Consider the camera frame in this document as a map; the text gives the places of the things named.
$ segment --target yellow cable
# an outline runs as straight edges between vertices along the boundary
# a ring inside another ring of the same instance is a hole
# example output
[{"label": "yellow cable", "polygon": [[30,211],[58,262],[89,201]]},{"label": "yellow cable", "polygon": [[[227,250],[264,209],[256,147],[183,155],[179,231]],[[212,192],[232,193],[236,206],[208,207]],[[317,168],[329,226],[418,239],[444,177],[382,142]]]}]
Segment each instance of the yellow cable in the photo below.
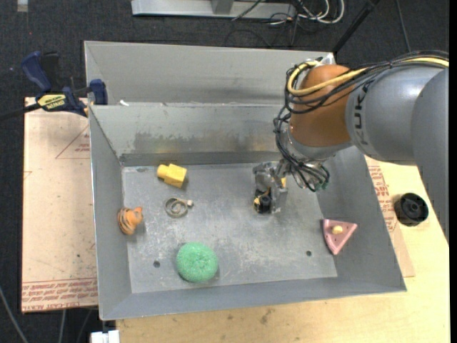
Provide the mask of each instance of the yellow cable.
[{"label": "yellow cable", "polygon": [[[416,58],[412,58],[412,59],[405,59],[404,61],[405,62],[428,62],[428,63],[432,63],[432,64],[438,64],[438,65],[441,65],[444,67],[449,67],[449,61],[446,61],[444,59],[431,58],[431,57],[416,57]],[[292,83],[293,83],[293,80],[295,80],[295,78],[299,75],[299,73],[307,66],[314,67],[315,65],[317,65],[317,63],[318,63],[317,61],[310,61],[310,62],[306,62],[304,64],[299,65],[293,71],[293,73],[291,74],[291,77],[287,81],[287,91],[294,96],[304,96],[304,95],[310,94],[314,91],[320,90],[328,85],[341,84],[341,83],[348,81],[349,79],[355,77],[356,75],[359,75],[360,73],[364,72],[365,70],[367,70],[367,68],[364,68],[364,69],[350,71],[346,74],[337,76],[336,78],[333,78],[328,81],[324,81],[324,82],[317,84],[315,86],[312,86],[310,88],[294,89],[292,86]]]}]

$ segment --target metal ring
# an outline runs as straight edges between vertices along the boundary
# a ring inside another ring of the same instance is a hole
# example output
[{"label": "metal ring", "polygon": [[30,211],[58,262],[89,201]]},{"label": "metal ring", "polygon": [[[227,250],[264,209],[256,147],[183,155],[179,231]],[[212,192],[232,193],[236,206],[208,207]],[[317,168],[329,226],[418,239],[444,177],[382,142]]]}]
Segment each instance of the metal ring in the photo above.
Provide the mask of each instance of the metal ring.
[{"label": "metal ring", "polygon": [[185,200],[176,197],[165,201],[165,212],[171,217],[182,217],[187,213],[188,206]]}]

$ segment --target wooden table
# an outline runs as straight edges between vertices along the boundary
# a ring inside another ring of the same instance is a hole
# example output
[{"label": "wooden table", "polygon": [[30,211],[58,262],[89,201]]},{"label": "wooden table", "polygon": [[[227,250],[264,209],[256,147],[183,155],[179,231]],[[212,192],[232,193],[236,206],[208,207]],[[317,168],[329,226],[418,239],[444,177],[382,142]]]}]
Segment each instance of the wooden table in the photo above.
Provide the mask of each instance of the wooden table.
[{"label": "wooden table", "polygon": [[[381,167],[391,195],[414,192],[431,205],[417,168]],[[416,272],[407,292],[124,319],[121,342],[449,342],[448,243],[433,211],[401,230]]]}]

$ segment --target orange toy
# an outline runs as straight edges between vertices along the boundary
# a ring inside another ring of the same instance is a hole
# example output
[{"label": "orange toy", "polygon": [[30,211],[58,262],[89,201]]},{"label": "orange toy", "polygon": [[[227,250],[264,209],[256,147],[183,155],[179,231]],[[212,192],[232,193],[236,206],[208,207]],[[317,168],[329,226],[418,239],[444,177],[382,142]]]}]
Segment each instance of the orange toy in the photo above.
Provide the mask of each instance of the orange toy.
[{"label": "orange toy", "polygon": [[135,209],[129,209],[124,207],[119,210],[117,214],[117,221],[119,227],[124,234],[132,235],[135,232],[136,227],[143,221],[143,209],[137,207]]}]

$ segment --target yellow label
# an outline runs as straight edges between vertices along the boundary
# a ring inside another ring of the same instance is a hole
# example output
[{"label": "yellow label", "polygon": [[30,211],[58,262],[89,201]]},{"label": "yellow label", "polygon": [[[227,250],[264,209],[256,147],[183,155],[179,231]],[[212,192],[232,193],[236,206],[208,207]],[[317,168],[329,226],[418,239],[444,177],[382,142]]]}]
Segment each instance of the yellow label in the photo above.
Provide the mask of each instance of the yellow label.
[{"label": "yellow label", "polygon": [[46,109],[53,109],[65,104],[65,95],[63,94],[47,94],[38,99],[40,106],[45,106]]}]

